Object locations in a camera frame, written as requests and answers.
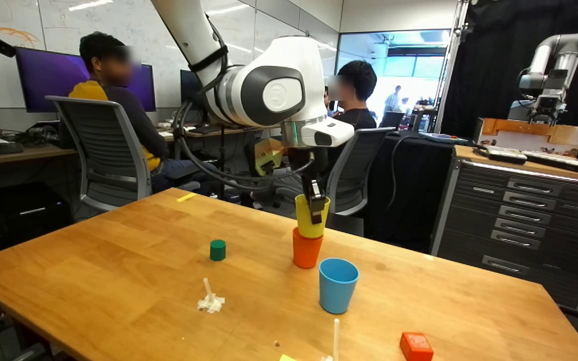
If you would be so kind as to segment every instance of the blue cup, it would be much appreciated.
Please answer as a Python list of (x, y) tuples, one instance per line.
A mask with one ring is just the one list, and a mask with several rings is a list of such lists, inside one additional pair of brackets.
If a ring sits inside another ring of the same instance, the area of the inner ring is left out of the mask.
[(325, 259), (319, 267), (321, 272), (321, 307), (327, 313), (348, 313), (359, 270), (345, 259)]

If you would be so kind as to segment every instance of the black cabinet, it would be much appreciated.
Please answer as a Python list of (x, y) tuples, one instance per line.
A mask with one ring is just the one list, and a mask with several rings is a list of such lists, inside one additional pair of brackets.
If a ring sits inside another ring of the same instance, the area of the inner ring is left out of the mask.
[(433, 255), (542, 282), (578, 309), (578, 177), (455, 159)]

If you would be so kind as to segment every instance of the plastic cup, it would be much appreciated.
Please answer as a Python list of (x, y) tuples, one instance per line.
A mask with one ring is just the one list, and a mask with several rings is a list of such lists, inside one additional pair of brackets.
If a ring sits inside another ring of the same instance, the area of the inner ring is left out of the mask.
[(327, 313), (348, 313), (359, 270), (345, 259), (325, 259), (319, 267), (319, 300)]
[(296, 201), (298, 228), (302, 230), (302, 237), (305, 239), (324, 237), (329, 215), (329, 198), (325, 201), (325, 207), (321, 210), (321, 222), (311, 222), (311, 213), (305, 194), (298, 194), (294, 201)]
[(299, 228), (294, 228), (294, 265), (302, 268), (313, 268), (321, 253), (324, 237), (305, 239)]

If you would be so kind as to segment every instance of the red block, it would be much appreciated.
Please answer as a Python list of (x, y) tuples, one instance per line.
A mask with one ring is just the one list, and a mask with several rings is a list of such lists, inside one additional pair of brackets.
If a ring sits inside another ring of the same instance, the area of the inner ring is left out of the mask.
[(407, 361), (432, 361), (433, 350), (424, 332), (403, 332), (401, 350)]

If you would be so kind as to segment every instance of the orange cup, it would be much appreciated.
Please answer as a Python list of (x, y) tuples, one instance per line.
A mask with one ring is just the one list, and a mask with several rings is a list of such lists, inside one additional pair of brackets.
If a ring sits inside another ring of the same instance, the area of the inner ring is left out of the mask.
[(299, 228), (294, 228), (294, 265), (313, 268), (321, 253), (324, 237), (305, 239)]

